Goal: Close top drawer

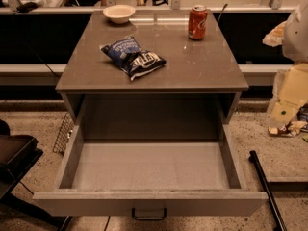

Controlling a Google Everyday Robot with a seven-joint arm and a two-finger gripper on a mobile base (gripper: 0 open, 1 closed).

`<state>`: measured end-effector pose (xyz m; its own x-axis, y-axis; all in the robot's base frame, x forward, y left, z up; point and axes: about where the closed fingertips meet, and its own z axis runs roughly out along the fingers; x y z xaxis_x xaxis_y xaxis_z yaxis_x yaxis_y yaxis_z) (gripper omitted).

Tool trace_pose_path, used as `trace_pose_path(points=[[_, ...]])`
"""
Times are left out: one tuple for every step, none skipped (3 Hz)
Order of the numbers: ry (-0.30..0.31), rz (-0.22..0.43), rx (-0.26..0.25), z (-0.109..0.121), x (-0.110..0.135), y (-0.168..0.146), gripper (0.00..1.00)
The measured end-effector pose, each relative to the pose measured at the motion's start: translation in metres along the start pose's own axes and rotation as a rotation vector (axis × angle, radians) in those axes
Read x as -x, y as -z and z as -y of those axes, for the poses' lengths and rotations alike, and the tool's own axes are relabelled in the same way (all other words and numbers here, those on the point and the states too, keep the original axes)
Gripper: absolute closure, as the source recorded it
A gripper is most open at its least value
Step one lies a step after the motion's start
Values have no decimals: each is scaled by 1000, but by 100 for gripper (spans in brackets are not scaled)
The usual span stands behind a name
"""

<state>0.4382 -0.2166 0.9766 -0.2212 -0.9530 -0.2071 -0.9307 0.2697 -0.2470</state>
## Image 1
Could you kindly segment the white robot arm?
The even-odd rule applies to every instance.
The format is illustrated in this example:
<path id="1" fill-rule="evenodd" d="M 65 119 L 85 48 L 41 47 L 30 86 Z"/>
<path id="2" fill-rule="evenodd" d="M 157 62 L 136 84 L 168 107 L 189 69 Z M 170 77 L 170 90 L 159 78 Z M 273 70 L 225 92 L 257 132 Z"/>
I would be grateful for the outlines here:
<path id="1" fill-rule="evenodd" d="M 302 0 L 286 21 L 265 35 L 262 43 L 281 45 L 283 55 L 294 62 L 269 105 L 270 124 L 286 125 L 308 101 L 308 0 Z"/>

